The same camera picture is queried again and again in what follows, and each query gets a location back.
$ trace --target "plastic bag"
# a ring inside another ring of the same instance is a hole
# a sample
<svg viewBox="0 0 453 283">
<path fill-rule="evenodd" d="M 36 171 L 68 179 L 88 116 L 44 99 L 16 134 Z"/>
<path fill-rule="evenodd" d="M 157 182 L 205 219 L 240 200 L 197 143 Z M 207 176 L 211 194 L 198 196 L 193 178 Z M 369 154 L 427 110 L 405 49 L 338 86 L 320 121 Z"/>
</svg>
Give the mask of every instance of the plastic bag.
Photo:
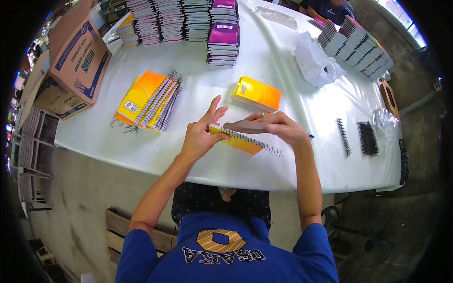
<svg viewBox="0 0 453 283">
<path fill-rule="evenodd" d="M 373 125 L 376 133 L 384 137 L 380 139 L 385 146 L 391 145 L 398 139 L 400 120 L 386 108 L 379 107 L 373 112 Z"/>
<path fill-rule="evenodd" d="M 265 19 L 270 21 L 282 24 L 294 30 L 297 30 L 297 22 L 293 16 L 289 16 L 282 12 L 276 11 L 271 8 L 267 8 L 261 5 L 258 5 L 255 9 L 255 13 L 262 16 Z"/>
<path fill-rule="evenodd" d="M 318 88 L 333 83 L 346 73 L 334 58 L 327 57 L 317 41 L 311 41 L 309 32 L 300 35 L 294 56 L 304 79 Z"/>
</svg>

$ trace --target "person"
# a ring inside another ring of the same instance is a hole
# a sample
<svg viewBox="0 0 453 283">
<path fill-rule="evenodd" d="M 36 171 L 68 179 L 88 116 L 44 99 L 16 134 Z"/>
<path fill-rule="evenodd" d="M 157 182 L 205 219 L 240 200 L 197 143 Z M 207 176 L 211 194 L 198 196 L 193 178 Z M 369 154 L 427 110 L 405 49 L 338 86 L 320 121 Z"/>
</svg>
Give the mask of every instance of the person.
<svg viewBox="0 0 453 283">
<path fill-rule="evenodd" d="M 317 18 L 323 23 L 332 21 L 337 25 L 344 22 L 346 15 L 355 19 L 354 14 L 348 8 L 347 0 L 303 0 L 300 3 L 299 12 Z"/>
<path fill-rule="evenodd" d="M 269 192 L 238 189 L 227 202 L 217 187 L 184 182 L 215 143 L 231 139 L 207 132 L 228 109 L 217 108 L 220 98 L 214 98 L 198 122 L 188 124 L 181 152 L 137 205 L 115 282 L 338 282 L 322 225 L 321 184 L 311 142 L 284 113 L 263 118 L 254 113 L 247 119 L 269 122 L 267 130 L 293 148 L 302 235 L 292 253 L 270 244 Z M 177 244 L 158 258 L 150 236 L 173 192 Z"/>
</svg>

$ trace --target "concrete floor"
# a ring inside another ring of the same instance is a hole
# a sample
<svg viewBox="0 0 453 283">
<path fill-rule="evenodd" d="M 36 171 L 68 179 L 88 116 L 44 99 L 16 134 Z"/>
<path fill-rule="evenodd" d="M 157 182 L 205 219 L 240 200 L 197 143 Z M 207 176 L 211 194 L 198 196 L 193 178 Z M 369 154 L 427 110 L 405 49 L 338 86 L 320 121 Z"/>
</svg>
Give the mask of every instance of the concrete floor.
<svg viewBox="0 0 453 283">
<path fill-rule="evenodd" d="M 58 264 L 75 280 L 92 272 L 98 282 L 113 282 L 116 265 L 106 246 L 105 210 L 116 207 L 131 214 L 157 176 L 104 163 L 67 149 L 53 153 L 55 179 L 48 190 L 51 211 L 29 213 L 34 236 L 54 252 Z M 324 207 L 333 194 L 323 196 Z M 273 245 L 292 250 L 300 236 L 296 194 L 270 193 Z M 173 233 L 171 201 L 159 218 L 158 228 Z"/>
</svg>

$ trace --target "white table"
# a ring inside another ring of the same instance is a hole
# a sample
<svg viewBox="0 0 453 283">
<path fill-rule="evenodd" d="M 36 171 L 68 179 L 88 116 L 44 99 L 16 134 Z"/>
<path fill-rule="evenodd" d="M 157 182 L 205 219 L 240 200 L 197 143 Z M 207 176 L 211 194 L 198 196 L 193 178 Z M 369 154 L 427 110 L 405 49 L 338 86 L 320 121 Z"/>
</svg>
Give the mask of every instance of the white table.
<svg viewBox="0 0 453 283">
<path fill-rule="evenodd" d="M 298 30 L 265 20 L 254 13 L 266 5 L 296 18 Z M 86 156 L 137 171 L 161 175 L 180 152 L 186 126 L 197 121 L 211 100 L 221 94 L 219 106 L 229 109 L 219 122 L 233 122 L 255 110 L 233 101 L 231 94 L 240 76 L 247 75 L 282 90 L 280 111 L 315 135 L 312 145 L 323 193 L 352 192 L 397 185 L 400 179 L 398 143 L 385 147 L 378 139 L 378 157 L 363 156 L 356 121 L 371 120 L 383 105 L 379 87 L 348 68 L 346 75 L 318 89 L 302 77 L 294 58 L 299 34 L 321 31 L 309 17 L 260 0 L 239 0 L 241 48 L 233 69 L 206 65 L 206 43 L 162 43 L 124 50 L 120 41 L 110 44 L 114 55 L 104 75 L 96 104 L 58 124 L 55 144 Z M 124 134 L 112 117 L 137 75 L 151 70 L 184 75 L 181 96 L 167 131 Z M 335 123 L 341 118 L 352 155 L 345 158 Z M 278 158 L 264 150 L 252 156 L 218 143 L 190 171 L 187 181 L 224 187 L 292 191 L 296 188 L 294 154 L 278 137 L 261 134 L 259 139 L 284 150 Z"/>
</svg>

